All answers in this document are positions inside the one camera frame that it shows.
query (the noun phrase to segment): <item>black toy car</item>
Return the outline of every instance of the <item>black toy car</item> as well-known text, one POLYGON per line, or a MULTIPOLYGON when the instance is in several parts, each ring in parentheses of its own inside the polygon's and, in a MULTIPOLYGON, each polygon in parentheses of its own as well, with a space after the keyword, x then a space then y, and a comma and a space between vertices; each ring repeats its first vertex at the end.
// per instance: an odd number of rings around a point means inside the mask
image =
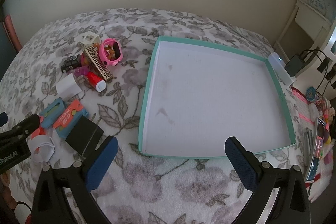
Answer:
POLYGON ((68 57, 63 63, 61 63, 61 71, 67 73, 70 70, 78 68, 81 65, 81 55, 76 54, 68 57))

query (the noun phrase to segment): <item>tray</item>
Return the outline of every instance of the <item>tray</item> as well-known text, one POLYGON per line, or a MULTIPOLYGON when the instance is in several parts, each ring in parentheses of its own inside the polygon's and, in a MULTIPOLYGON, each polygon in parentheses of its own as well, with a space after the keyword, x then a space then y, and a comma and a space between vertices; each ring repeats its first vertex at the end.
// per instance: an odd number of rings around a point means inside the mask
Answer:
POLYGON ((142 102, 139 151, 225 157, 230 136, 255 154, 295 144, 286 99, 268 60, 220 44, 159 37, 142 102))

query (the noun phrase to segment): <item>pink toy watch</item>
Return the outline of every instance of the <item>pink toy watch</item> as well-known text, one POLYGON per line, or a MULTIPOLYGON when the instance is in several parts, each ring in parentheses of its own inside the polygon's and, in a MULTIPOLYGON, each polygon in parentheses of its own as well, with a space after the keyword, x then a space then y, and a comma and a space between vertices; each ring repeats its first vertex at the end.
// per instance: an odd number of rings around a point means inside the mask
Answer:
POLYGON ((105 66, 116 66, 123 58, 120 43, 112 38, 105 39, 99 46, 98 52, 99 58, 105 66))

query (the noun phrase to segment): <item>tablecloth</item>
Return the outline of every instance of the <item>tablecloth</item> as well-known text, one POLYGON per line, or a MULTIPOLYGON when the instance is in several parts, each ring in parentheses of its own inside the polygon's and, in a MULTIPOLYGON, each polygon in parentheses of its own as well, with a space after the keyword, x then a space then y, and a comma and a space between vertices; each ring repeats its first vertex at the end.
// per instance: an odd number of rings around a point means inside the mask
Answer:
MULTIPOLYGON (((91 192, 102 211, 111 223, 118 224, 231 223, 251 192, 244 189, 228 159, 162 159, 138 152, 137 131, 147 71, 160 35, 201 39, 263 57, 273 51, 271 45, 254 32, 173 10, 110 9, 56 20, 33 35, 0 82, 0 112, 9 116, 2 131, 32 113, 39 113, 58 97, 55 83, 65 77, 59 64, 81 52, 76 37, 87 31, 99 34, 102 40, 116 38, 124 54, 123 61, 111 68, 114 78, 103 92, 83 84, 83 92, 74 97, 90 115, 97 113, 102 118, 99 126, 104 136, 114 135, 119 142, 117 156, 98 189, 91 192)), ((303 168, 297 106, 291 90, 280 84, 292 116, 296 144, 257 157, 275 167, 298 164, 303 168)), ((48 162, 53 168, 69 167, 82 159, 52 128, 47 134, 56 145, 48 162)), ((34 163, 29 158, 11 169, 11 175, 31 202, 46 164, 34 163)), ((69 190, 66 193, 78 223, 84 223, 72 193, 69 190)), ((275 196, 274 191, 260 222, 266 220, 275 196)))

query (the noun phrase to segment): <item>black adapter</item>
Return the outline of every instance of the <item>black adapter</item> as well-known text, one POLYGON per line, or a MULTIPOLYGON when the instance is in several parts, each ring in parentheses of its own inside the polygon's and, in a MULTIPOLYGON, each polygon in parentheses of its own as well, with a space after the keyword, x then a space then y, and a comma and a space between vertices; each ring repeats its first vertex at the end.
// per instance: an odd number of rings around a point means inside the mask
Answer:
POLYGON ((73 149, 84 157, 87 157, 96 149, 98 142, 104 133, 104 131, 97 125, 101 118, 98 120, 97 124, 92 122, 94 118, 95 114, 91 120, 84 116, 80 117, 65 139, 73 149))
POLYGON ((295 54, 285 65, 285 70, 290 77, 293 77, 304 67, 304 65, 305 62, 301 59, 300 55, 295 54))

